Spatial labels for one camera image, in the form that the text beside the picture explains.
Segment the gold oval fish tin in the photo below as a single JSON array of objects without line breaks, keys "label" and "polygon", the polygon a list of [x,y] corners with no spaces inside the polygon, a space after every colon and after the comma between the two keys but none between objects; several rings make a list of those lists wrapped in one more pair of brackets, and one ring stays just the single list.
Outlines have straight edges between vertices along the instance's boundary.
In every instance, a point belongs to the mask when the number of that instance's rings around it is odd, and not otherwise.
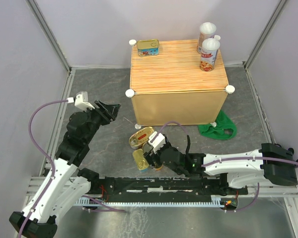
[{"label": "gold oval fish tin", "polygon": [[147,142],[143,145],[144,158],[155,170],[160,170],[163,166],[160,157],[153,151],[153,147]]}]

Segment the oval red fish tin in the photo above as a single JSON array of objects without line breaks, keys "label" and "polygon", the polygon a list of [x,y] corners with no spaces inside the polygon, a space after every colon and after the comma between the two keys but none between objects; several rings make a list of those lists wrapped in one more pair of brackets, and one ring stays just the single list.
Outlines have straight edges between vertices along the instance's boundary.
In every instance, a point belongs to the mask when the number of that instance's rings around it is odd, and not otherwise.
[{"label": "oval red fish tin", "polygon": [[139,149],[146,143],[153,134],[154,129],[151,126],[144,127],[129,138],[129,145],[132,149]]}]

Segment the wooden cube cabinet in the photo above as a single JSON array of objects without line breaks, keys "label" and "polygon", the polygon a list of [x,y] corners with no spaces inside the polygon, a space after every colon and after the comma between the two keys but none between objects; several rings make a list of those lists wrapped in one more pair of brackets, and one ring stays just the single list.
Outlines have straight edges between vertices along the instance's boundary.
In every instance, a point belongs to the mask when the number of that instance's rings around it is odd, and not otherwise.
[{"label": "wooden cube cabinet", "polygon": [[215,122],[227,96],[235,91],[229,84],[221,53],[215,69],[202,71],[197,40],[160,41],[158,54],[139,54],[137,41],[130,40],[131,99],[137,124],[182,125]]}]

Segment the blue rectangular luncheon meat tin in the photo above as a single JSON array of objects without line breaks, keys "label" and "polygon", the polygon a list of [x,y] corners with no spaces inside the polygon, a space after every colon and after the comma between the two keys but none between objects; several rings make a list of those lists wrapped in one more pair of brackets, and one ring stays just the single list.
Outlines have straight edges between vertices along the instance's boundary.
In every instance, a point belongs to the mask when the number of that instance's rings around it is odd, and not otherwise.
[{"label": "blue rectangular luncheon meat tin", "polygon": [[159,40],[139,40],[137,41],[137,50],[138,56],[147,57],[147,56],[156,56],[159,54]]}]

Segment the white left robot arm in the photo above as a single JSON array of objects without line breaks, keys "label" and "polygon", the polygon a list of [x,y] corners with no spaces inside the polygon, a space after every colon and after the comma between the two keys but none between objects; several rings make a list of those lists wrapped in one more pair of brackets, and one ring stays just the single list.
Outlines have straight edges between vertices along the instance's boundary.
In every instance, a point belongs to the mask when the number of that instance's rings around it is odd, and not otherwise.
[{"label": "white left robot arm", "polygon": [[96,132],[116,119],[120,105],[108,105],[101,101],[91,104],[73,97],[61,100],[61,103],[74,104],[80,111],[70,116],[55,158],[51,158],[33,141],[50,162],[51,169],[32,200],[22,211],[13,212],[9,218],[18,237],[52,238],[58,222],[74,203],[87,192],[96,193],[100,188],[100,181],[96,179],[98,173],[88,170],[75,179],[73,188],[62,191],[89,152],[88,145]]}]

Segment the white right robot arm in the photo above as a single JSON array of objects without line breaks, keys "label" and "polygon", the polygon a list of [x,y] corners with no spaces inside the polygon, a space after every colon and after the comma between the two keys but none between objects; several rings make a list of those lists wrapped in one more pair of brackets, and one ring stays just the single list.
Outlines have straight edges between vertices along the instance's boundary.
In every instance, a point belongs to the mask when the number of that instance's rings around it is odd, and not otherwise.
[{"label": "white right robot arm", "polygon": [[298,184],[298,160],[293,159],[294,150],[285,149],[279,144],[263,143],[260,149],[253,151],[215,155],[181,153],[169,142],[158,149],[146,143],[143,152],[144,158],[155,168],[166,166],[187,178],[224,176],[218,181],[218,188],[224,194],[266,181],[280,186]]}]

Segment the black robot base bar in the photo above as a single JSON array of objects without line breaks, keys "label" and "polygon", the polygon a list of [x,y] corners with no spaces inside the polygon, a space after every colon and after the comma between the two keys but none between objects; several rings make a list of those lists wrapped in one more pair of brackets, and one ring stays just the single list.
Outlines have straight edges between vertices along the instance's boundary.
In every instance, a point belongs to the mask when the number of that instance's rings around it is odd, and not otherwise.
[{"label": "black robot base bar", "polygon": [[99,194],[107,202],[210,202],[212,195],[247,195],[247,187],[230,188],[219,178],[100,178],[88,195]]}]

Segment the gold rectangular meat tin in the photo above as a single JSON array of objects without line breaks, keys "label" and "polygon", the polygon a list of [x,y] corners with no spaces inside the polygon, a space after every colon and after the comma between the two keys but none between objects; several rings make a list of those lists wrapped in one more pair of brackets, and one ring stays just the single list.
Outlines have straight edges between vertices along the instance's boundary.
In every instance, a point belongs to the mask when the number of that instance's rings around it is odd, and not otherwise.
[{"label": "gold rectangular meat tin", "polygon": [[139,171],[145,171],[149,168],[149,164],[144,157],[143,149],[135,150],[132,155]]}]

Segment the green cloth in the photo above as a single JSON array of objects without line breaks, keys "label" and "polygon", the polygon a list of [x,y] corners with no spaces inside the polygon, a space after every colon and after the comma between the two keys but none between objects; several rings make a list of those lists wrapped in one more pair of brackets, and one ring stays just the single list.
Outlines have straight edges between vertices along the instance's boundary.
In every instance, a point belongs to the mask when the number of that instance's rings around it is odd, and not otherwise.
[{"label": "green cloth", "polygon": [[201,136],[215,140],[229,140],[237,135],[237,127],[233,121],[220,110],[215,122],[198,125]]}]

